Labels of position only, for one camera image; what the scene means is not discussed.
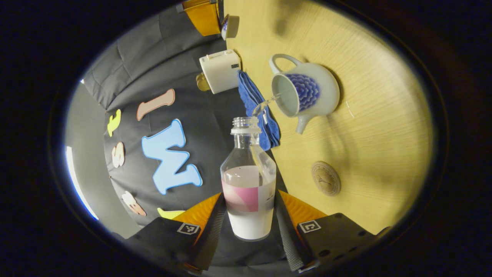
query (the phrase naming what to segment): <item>water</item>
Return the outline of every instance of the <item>water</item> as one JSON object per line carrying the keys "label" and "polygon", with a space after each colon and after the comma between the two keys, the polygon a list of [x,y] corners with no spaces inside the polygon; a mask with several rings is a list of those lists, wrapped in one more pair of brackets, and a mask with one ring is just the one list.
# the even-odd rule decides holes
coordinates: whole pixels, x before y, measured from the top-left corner
{"label": "water", "polygon": [[260,186],[257,166],[240,166],[224,172],[222,189],[236,237],[246,241],[265,238],[272,226],[275,177]]}
{"label": "water", "polygon": [[273,101],[277,101],[277,99],[279,98],[280,98],[280,94],[277,94],[277,96],[272,96],[270,99],[261,102],[260,104],[258,104],[258,106],[256,106],[256,108],[254,108],[253,114],[251,116],[256,117],[260,115],[267,108],[268,104],[270,104]]}

